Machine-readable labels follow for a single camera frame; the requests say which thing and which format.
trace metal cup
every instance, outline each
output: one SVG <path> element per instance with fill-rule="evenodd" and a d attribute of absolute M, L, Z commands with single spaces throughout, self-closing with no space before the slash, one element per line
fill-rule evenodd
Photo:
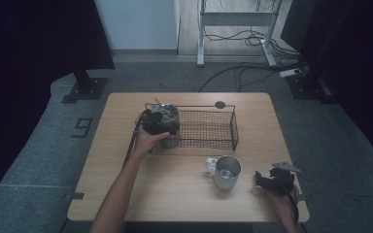
<path fill-rule="evenodd" d="M 214 176 L 215 184 L 224 190 L 234 187 L 241 174 L 241 163 L 231 155 L 224 155 L 219 159 L 207 158 L 205 166 Z"/>

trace gray carpet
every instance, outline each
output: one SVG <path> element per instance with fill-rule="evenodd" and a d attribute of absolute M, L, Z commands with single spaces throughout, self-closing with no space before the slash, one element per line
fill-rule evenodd
<path fill-rule="evenodd" d="M 96 127 L 112 92 L 196 92 L 222 69 L 239 63 L 121 62 L 116 71 L 89 71 L 109 79 L 100 100 L 61 104 L 75 83 L 72 75 L 51 86 L 47 110 L 0 183 L 0 232 L 86 232 L 90 222 L 66 221 Z M 263 80 L 269 71 L 251 70 L 243 83 Z M 204 92 L 235 92 L 233 71 Z M 339 105 L 294 100 L 278 73 L 243 92 L 267 92 L 274 104 L 293 164 L 306 194 L 308 232 L 373 232 L 373 148 Z M 91 125 L 85 130 L 77 122 Z M 280 232 L 278 223 L 127 224 L 126 232 Z"/>

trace wire basket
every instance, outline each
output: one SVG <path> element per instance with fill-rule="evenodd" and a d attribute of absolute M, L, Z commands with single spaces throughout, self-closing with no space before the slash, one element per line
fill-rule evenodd
<path fill-rule="evenodd" d="M 210 148 L 235 150 L 238 128 L 235 106 L 177 106 L 180 130 L 161 141 L 162 148 Z"/>

